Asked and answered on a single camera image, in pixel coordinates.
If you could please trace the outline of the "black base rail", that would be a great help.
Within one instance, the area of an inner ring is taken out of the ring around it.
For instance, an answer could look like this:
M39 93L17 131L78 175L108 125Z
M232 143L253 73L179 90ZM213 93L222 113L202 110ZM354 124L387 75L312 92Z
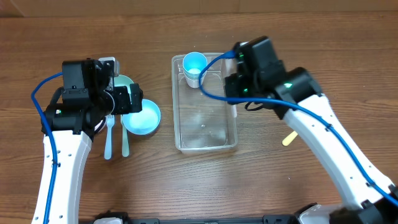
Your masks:
M325 217L305 217L300 221L295 215L264 215L251 218L201 218L201 219L179 219L162 220L158 218L128 218L121 223L133 224L299 224L299 223L329 223Z

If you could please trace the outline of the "pink cup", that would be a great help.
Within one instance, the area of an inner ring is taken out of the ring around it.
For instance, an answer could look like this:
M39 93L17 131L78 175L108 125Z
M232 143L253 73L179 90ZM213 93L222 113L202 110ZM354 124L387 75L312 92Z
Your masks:
M203 78L198 80L198 79L191 79L191 78L185 77L185 80L186 80L188 86L191 88L199 88L200 84L203 83Z

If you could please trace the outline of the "light green fork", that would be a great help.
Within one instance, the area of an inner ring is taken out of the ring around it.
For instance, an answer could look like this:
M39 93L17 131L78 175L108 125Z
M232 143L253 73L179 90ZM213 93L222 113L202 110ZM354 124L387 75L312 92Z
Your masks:
M128 133L127 133L127 129L123 122L123 115L121 115L120 118L121 118L121 125L122 125L122 156L128 157L129 156Z

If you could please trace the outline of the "blue bowl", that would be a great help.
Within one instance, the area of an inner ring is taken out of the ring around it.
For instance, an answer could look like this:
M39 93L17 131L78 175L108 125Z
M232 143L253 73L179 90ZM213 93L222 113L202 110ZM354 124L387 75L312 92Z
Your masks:
M143 99L142 111L122 115L126 129L135 135L145 136L157 130L161 121L160 108L151 100Z

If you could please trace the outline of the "clear plastic container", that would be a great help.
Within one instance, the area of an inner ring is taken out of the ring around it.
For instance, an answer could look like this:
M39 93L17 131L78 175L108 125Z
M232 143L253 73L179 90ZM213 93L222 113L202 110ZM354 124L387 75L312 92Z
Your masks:
M184 55L172 58L175 146L182 153L228 150L238 143L236 107L188 85Z

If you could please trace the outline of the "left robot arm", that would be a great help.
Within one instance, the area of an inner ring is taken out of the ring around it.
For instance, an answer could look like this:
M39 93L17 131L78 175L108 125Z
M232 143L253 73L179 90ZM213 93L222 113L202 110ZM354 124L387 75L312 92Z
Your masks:
M119 62L114 57L62 63L63 85L42 109L31 93L44 134L44 166L32 223L78 223L81 183L99 124L116 115L142 111L137 83L115 85Z

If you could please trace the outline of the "blue cup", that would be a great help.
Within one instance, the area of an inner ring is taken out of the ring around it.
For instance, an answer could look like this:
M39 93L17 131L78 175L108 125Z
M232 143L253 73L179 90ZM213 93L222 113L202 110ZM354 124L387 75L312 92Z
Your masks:
M183 58L184 73L200 73L207 65L207 58L199 52L190 52Z

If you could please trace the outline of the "light blue fork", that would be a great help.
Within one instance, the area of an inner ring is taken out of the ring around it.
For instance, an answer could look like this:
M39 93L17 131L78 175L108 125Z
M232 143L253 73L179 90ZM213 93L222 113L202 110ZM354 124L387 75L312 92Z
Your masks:
M110 160L112 158L112 145L113 145L113 127L115 124L115 117L114 115L107 115L106 117L106 142L105 142L105 149L104 149L104 158L106 160Z

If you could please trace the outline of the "yellow fork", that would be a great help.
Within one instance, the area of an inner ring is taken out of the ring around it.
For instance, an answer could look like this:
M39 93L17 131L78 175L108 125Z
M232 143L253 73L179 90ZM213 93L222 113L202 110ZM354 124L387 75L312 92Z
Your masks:
M282 145L284 147L289 146L292 141L298 136L298 133L296 131L291 132L288 136L286 136L283 140L282 140Z

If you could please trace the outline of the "pink bowl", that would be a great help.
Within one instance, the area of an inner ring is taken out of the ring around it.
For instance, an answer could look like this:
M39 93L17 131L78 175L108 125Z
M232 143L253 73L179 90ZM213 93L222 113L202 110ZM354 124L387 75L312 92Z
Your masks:
M106 119L102 119L101 122L99 122L96 126L95 126L95 134L98 134L99 132L101 132L101 130L104 128L104 126L106 125Z

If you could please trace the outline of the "green bowl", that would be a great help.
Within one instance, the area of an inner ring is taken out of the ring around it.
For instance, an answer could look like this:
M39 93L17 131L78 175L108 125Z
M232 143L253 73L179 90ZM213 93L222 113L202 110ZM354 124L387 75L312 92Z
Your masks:
M127 76L125 75L118 75L117 77L114 78L114 86L115 87L120 87L120 86L126 86L130 87L130 84L133 84L134 82Z

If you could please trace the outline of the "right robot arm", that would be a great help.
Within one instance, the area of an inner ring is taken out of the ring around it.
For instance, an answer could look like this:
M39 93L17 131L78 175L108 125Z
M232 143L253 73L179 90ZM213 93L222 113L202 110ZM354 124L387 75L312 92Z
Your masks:
M363 154L304 68L281 61L238 63L226 77L228 103L261 103L274 110L309 146L331 177L341 205L313 204L299 223L397 223L397 186Z

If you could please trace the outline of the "green cup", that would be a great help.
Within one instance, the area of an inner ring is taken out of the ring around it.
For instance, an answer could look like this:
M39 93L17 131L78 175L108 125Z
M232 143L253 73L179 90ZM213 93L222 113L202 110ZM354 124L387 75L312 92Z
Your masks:
M188 73L188 72L185 72L184 75L185 75L188 79L191 79L191 80L198 80L199 77L200 77L200 73Z

